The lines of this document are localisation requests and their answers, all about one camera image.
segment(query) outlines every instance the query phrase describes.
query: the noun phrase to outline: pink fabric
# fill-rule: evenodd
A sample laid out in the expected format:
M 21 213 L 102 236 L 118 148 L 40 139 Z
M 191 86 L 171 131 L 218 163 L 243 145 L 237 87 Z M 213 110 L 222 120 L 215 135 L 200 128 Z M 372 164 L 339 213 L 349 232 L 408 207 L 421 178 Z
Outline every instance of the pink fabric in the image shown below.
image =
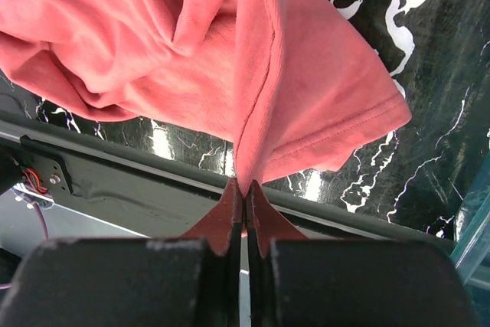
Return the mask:
M 0 68 L 80 116 L 234 142 L 240 188 L 336 170 L 410 112 L 328 0 L 0 0 Z

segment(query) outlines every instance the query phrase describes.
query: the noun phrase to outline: screw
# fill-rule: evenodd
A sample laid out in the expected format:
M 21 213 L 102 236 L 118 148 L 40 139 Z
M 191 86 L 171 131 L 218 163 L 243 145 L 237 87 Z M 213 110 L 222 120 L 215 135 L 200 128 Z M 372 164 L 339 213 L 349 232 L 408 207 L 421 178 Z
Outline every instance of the screw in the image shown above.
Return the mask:
M 49 178 L 49 182 L 51 184 L 57 184 L 61 181 L 60 177 L 56 174 L 53 174 L 50 178 Z

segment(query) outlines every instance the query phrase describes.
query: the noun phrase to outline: fabric fold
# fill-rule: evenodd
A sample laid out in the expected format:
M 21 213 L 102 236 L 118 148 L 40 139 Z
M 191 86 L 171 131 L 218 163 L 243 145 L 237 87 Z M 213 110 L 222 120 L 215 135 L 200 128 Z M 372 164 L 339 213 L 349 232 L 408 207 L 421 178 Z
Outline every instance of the fabric fold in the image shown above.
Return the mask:
M 410 111 L 328 0 L 0 0 L 0 68 L 88 119 L 234 142 L 243 193 L 351 152 Z

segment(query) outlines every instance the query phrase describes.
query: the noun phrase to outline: black marbled surface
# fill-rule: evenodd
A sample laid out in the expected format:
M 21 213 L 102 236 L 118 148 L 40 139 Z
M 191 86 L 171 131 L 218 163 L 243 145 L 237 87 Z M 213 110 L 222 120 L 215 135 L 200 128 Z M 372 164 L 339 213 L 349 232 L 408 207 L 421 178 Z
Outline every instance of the black marbled surface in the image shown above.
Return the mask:
M 266 185 L 451 238 L 455 213 L 490 149 L 489 0 L 331 1 L 379 53 L 413 119 L 357 149 L 339 172 L 305 170 Z M 88 121 L 3 79 L 0 109 L 234 174 L 233 145 L 222 139 L 146 118 Z

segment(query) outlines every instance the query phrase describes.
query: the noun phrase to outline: red wire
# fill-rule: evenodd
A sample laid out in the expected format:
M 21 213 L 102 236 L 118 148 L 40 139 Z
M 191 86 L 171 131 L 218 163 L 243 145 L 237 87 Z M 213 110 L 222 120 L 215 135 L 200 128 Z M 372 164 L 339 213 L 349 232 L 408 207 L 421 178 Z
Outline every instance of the red wire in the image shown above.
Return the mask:
M 47 193 L 47 189 L 43 188 L 41 185 L 41 180 L 39 179 L 37 172 L 35 172 L 31 168 L 26 168 L 24 171 L 24 175 L 27 178 L 27 180 L 29 181 L 29 184 L 31 184 L 32 188 L 37 193 L 39 193 L 40 195 L 45 195 Z

